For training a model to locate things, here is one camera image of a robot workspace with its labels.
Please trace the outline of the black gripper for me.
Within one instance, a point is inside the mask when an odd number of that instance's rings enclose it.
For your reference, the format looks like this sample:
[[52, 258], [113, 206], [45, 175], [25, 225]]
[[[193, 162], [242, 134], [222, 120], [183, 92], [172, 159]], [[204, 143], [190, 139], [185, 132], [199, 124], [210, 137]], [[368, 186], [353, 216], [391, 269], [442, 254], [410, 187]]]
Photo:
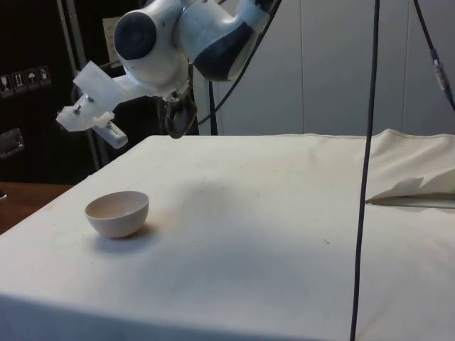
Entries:
[[164, 123], [168, 135], [179, 139], [192, 127], [197, 115], [196, 103], [188, 96], [165, 102]]

